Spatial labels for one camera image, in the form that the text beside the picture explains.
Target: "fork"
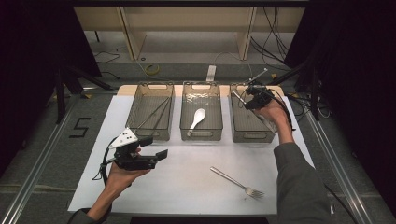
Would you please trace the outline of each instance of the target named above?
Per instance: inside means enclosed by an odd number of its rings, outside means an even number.
[[[230,180],[231,182],[235,183],[235,185],[237,185],[237,186],[241,187],[242,189],[244,189],[244,190],[245,190],[245,193],[246,193],[248,196],[252,197],[252,198],[262,198],[262,196],[264,195],[264,193],[261,192],[261,191],[255,190],[255,189],[250,188],[250,187],[245,187],[245,186],[243,186],[243,185],[240,184],[238,181],[236,181],[236,180],[230,178],[228,175],[224,174],[222,171],[218,170],[218,169],[215,168],[214,166],[211,166],[211,167],[210,167],[210,170],[213,171],[213,172],[215,172],[216,174],[221,175],[222,177],[224,177],[224,178]]]

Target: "floor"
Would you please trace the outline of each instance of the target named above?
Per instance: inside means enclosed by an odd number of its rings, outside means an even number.
[[[263,77],[263,81],[271,80],[271,75],[274,74],[281,76],[286,72],[284,70],[288,70],[288,67],[281,65],[278,61],[265,59],[264,62],[260,53],[254,48],[249,49],[246,61],[239,61],[237,46],[231,33],[152,33],[147,36],[138,62],[142,63],[143,67],[151,63],[158,64],[160,72],[153,77],[147,77],[139,64],[129,59],[121,33],[99,32],[100,42],[97,42],[94,32],[86,32],[86,36],[92,52],[96,55],[98,65],[104,72],[99,78],[115,89],[124,84],[135,84],[140,80],[154,80],[155,78],[176,81],[186,78],[205,80],[210,64],[217,66],[215,80],[223,83],[240,82],[251,75],[256,76],[265,67],[269,68],[269,72]],[[262,44],[266,34],[254,34],[254,37]],[[286,46],[290,44],[292,38],[293,34],[282,34],[282,40]],[[281,57],[274,39],[269,40],[267,48],[276,56]],[[285,93],[294,92],[294,82],[295,77],[281,84]],[[62,127],[55,123],[57,119],[56,98],[50,98],[41,119],[35,125],[35,130],[26,139],[26,148],[18,153],[1,177],[0,217],[2,219],[9,206],[15,202],[14,199],[21,187],[26,186],[25,181],[37,164],[44,166],[37,174],[31,194],[23,201],[24,209],[16,217],[18,223],[66,223],[70,218],[71,214],[67,212],[67,207],[91,154],[111,98],[117,93],[117,91],[102,91],[85,80],[81,80],[81,83],[86,89],[83,96],[69,95],[65,90],[65,100],[70,113]],[[345,184],[340,184],[339,176],[334,171],[329,155],[324,149],[325,146],[314,132],[318,124],[328,137],[332,150],[350,180],[350,185],[356,190],[357,198],[355,199],[361,202],[367,213],[368,221],[361,223],[396,223],[395,217],[388,210],[359,161],[353,157],[336,118],[332,116],[324,118],[329,112],[324,108],[324,116],[320,118],[320,122],[313,124],[309,112],[305,113],[299,104],[293,101],[291,103],[293,112],[299,120],[305,143],[323,182],[335,192],[348,209],[351,209],[351,201],[348,199],[351,195],[344,190]],[[88,130],[84,137],[70,137],[82,134],[81,130],[75,129],[78,121],[80,126],[88,127]],[[49,139],[53,140],[53,145],[48,145]],[[49,151],[47,157],[42,156],[43,151]],[[346,210],[330,193],[329,198],[334,211],[332,223],[354,223]],[[126,216],[111,216],[108,223],[129,223],[129,220],[130,217]],[[271,224],[276,223],[276,218],[268,217],[268,221]]]

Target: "gray floor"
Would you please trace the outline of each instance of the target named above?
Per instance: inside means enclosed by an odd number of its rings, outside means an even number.
[[[96,42],[92,32],[87,32],[87,38],[92,45],[94,53],[109,51],[120,54],[120,57],[111,63],[99,63],[102,72],[111,72],[119,76],[120,79],[115,79],[110,74],[104,73],[104,76],[100,77],[101,80],[117,88],[121,85],[135,84],[138,81],[149,79],[143,74],[137,63],[130,61],[125,50],[122,34],[99,33],[99,36],[101,43]],[[290,42],[292,39],[292,34],[284,34],[282,36],[285,36],[285,42]],[[257,34],[257,39],[263,38],[260,34]],[[268,47],[272,48],[272,52],[276,52],[274,42],[270,43]],[[254,75],[259,74],[265,67],[262,56],[256,53],[254,49],[250,49],[246,62],[236,60],[229,53],[219,56],[222,52],[230,52],[235,56],[237,55],[237,46],[234,42],[233,34],[153,33],[146,39],[139,62],[143,66],[148,63],[158,64],[161,71],[155,77],[172,79],[176,82],[181,82],[185,79],[205,80],[207,67],[213,63],[218,67],[215,80],[222,83],[240,82],[250,77],[248,64],[250,65],[251,73]],[[112,58],[114,58],[114,55],[103,54],[97,57],[97,61],[103,62]],[[275,61],[266,61],[277,66]],[[262,77],[264,82],[271,79],[271,74],[281,75],[285,73],[282,70],[268,68],[270,71]],[[294,81],[295,78],[292,78],[282,83],[281,86],[284,92],[293,92]],[[34,192],[21,213],[18,223],[66,223],[71,216],[67,212],[67,207],[73,198],[74,190],[90,156],[108,105],[115,93],[114,91],[103,92],[98,90],[95,85],[85,80],[81,80],[81,83],[85,88],[89,89],[86,91],[86,96],[88,97],[72,96],[78,98],[77,103],[64,126],[62,136],[38,179]],[[294,102],[291,104],[294,113],[299,114],[301,112],[300,106]],[[82,133],[80,130],[74,130],[78,118],[90,118],[80,123],[80,125],[89,129],[83,138],[70,138],[70,135]],[[320,143],[312,131],[307,116],[297,116],[296,118],[300,119],[299,126],[318,173],[324,183],[348,206],[346,195],[340,188]],[[0,179],[0,216],[5,214],[8,206],[18,193],[20,185],[24,183],[30,170],[34,167],[36,159],[50,138],[52,130],[56,127],[56,119],[56,100],[51,98],[41,119],[35,125],[34,131],[26,139],[26,148],[19,151]],[[350,147],[336,119],[333,117],[328,119],[321,118],[320,123],[346,168],[353,186],[364,201],[373,223],[396,223],[395,218],[362,169],[359,161],[351,155]],[[330,193],[329,198],[334,206],[332,223],[353,223],[345,209]],[[111,216],[108,223],[129,223],[129,220],[129,217]],[[271,224],[276,223],[276,218],[269,217],[269,221]]]

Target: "white spoon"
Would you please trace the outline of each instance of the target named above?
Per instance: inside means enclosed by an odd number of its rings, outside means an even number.
[[[187,136],[191,137],[192,135],[192,130],[195,128],[195,125],[197,125],[199,122],[201,122],[206,115],[206,111],[202,108],[197,109],[194,114],[194,122],[192,123],[189,131],[187,132]]]

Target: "table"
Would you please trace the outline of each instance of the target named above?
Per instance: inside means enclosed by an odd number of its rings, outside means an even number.
[[[142,148],[142,155],[153,155],[168,149],[168,158],[160,161],[156,169],[139,177],[113,203],[112,212],[133,216],[151,217],[265,217],[276,214],[276,161],[271,144],[240,143],[232,140],[227,86],[221,89],[223,131],[218,142],[182,141],[179,118],[181,86],[175,86],[175,105],[171,139],[155,142]],[[124,130],[134,97],[123,95],[133,92],[133,87],[121,88],[114,96],[106,118],[97,136],[92,154],[78,183],[76,193],[68,208],[75,212],[81,207],[91,207],[102,191],[103,181],[92,181],[97,174],[108,143]],[[290,103],[284,98],[290,111]],[[304,139],[294,117],[294,138],[305,158],[313,166]],[[242,184],[265,193],[255,200],[228,180],[209,170],[215,166]]]

